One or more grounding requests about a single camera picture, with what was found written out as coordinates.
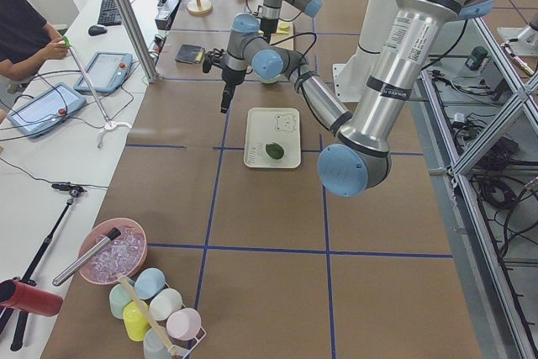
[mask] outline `round wooden base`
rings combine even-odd
[[[213,9],[213,4],[209,0],[200,0],[200,6],[198,6],[196,0],[191,0],[187,4],[187,10],[193,16],[203,16],[209,13]]]

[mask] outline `keyboard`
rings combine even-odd
[[[99,10],[98,24],[101,25],[120,25],[121,15],[116,7],[114,0],[102,0],[101,9]]]

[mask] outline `black mouse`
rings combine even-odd
[[[100,34],[105,34],[107,31],[108,29],[101,24],[93,25],[89,29],[87,29],[87,33],[90,34],[92,37]]]

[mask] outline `green avocado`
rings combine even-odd
[[[266,144],[266,153],[275,160],[280,160],[284,157],[284,149],[275,142]]]

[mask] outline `red can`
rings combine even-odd
[[[0,283],[0,305],[51,317],[60,311],[63,298],[26,283],[9,279]]]

